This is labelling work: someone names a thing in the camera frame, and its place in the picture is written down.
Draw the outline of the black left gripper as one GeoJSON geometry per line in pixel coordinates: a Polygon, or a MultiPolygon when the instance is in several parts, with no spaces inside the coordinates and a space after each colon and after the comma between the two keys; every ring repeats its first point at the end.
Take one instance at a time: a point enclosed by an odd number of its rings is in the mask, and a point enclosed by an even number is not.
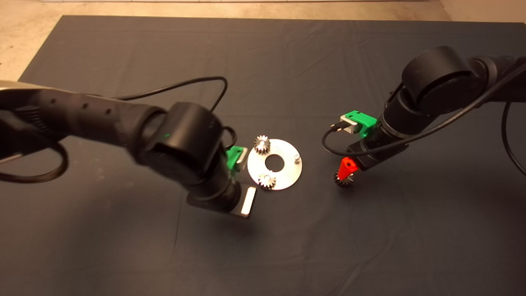
{"type": "Polygon", "coordinates": [[[248,184],[231,183],[214,197],[187,196],[190,206],[228,214],[234,217],[249,218],[257,194],[257,188],[248,184]]]}

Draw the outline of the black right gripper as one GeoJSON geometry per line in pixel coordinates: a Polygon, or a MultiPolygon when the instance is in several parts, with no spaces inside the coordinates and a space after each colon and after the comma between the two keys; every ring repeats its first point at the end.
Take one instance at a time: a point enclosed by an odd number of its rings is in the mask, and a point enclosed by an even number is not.
{"type": "MultiPolygon", "coordinates": [[[[348,153],[365,152],[374,148],[386,146],[388,144],[399,141],[400,138],[391,136],[389,134],[370,134],[364,137],[360,141],[357,141],[347,147],[348,153]]],[[[397,154],[402,153],[404,150],[409,148],[409,145],[397,146],[388,150],[382,150],[381,152],[370,153],[367,155],[361,155],[358,157],[345,157],[341,160],[338,168],[338,180],[345,181],[351,180],[354,173],[360,168],[361,171],[371,169],[383,161],[394,157],[397,154]]]]}

